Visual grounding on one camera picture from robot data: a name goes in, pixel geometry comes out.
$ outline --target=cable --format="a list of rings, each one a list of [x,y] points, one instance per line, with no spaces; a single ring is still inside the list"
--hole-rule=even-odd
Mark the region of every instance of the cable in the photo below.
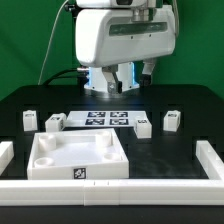
[[[55,18],[54,25],[53,25],[53,28],[52,28],[52,31],[51,31],[51,36],[50,36],[49,43],[48,43],[48,47],[47,47],[47,52],[46,52],[46,55],[45,55],[45,58],[44,58],[44,62],[43,62],[42,68],[41,68],[41,72],[40,72],[40,77],[39,77],[38,85],[41,84],[41,80],[42,80],[42,76],[43,76],[44,68],[45,68],[45,65],[46,65],[46,62],[47,62],[47,58],[48,58],[48,55],[49,55],[49,52],[50,52],[50,48],[51,48],[52,40],[53,40],[53,37],[54,37],[54,33],[55,33],[55,29],[56,29],[56,25],[57,25],[57,23],[58,23],[58,19],[59,19],[59,16],[60,16],[60,14],[61,14],[61,11],[62,11],[62,9],[64,8],[64,6],[65,6],[66,3],[68,3],[68,0],[66,0],[66,1],[62,4],[62,6],[61,6],[60,9],[58,10],[57,16],[56,16],[56,18]]]
[[[62,77],[55,77],[52,78],[51,80],[48,81],[48,83],[44,83],[44,86],[48,86],[50,82],[54,81],[55,79],[74,79],[74,78],[78,78],[78,76],[76,75],[70,75],[70,76],[62,76]]]
[[[71,68],[71,69],[65,69],[63,71],[60,71],[58,73],[56,73],[55,75],[53,75],[51,78],[49,78],[48,80],[46,80],[43,85],[47,86],[52,80],[54,79],[57,79],[57,78],[63,78],[63,77],[59,77],[63,74],[66,74],[66,73],[70,73],[70,72],[77,72],[77,69],[76,68]]]

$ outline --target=white block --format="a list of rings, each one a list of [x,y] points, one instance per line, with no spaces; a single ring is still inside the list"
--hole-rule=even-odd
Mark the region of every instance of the white block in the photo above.
[[[23,128],[24,131],[37,130],[37,113],[36,111],[28,110],[23,112]]]
[[[120,180],[120,205],[221,205],[221,180]]]
[[[136,118],[134,130],[137,135],[137,138],[152,137],[152,125],[148,119]]]
[[[1,181],[0,205],[83,205],[84,180]]]
[[[196,156],[211,180],[224,180],[224,164],[208,141],[197,141]]]
[[[176,132],[180,125],[180,115],[177,110],[168,111],[163,120],[163,130]]]
[[[65,122],[66,122],[66,115],[64,113],[53,114],[45,122],[46,132],[62,131],[65,127]]]
[[[119,181],[86,180],[84,205],[119,205]]]
[[[8,166],[9,162],[14,156],[13,143],[12,142],[2,142],[0,144],[0,175],[3,173],[5,168]]]

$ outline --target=small white block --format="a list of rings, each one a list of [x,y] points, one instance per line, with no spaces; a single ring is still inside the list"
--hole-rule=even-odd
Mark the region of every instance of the small white block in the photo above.
[[[36,111],[28,110],[23,112],[23,128],[24,131],[37,130],[37,113]]]
[[[0,144],[0,175],[3,173],[5,168],[8,166],[9,162],[14,156],[13,143],[12,142],[2,142]]]
[[[152,125],[148,119],[136,118],[134,130],[137,135],[137,138],[152,137]]]
[[[66,121],[66,115],[64,113],[53,114],[45,122],[46,132],[62,131],[65,128],[65,121]]]
[[[168,111],[163,119],[163,130],[176,132],[180,125],[180,115],[177,110]]]

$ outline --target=white box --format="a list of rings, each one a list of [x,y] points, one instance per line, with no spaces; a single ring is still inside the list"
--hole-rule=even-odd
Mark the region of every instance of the white box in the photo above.
[[[0,175],[3,173],[5,168],[8,166],[14,156],[13,143],[12,142],[1,142],[0,144]]]
[[[176,132],[180,125],[180,115],[177,110],[168,111],[163,119],[163,130]]]
[[[148,119],[137,118],[134,126],[137,138],[151,138],[152,137],[152,125]]]
[[[23,112],[23,128],[24,131],[37,130],[37,113],[36,111],[28,110]]]
[[[45,122],[46,132],[62,131],[65,128],[65,122],[66,122],[66,115],[64,113],[53,114]]]
[[[129,163],[114,129],[36,133],[27,174],[30,180],[128,178]]]

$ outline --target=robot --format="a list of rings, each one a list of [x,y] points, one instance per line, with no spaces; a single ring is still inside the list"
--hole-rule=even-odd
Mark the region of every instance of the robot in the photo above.
[[[133,62],[142,60],[143,74],[150,76],[156,58],[174,51],[173,2],[174,12],[161,0],[76,1],[76,55],[89,68],[86,94],[119,98],[138,92]]]

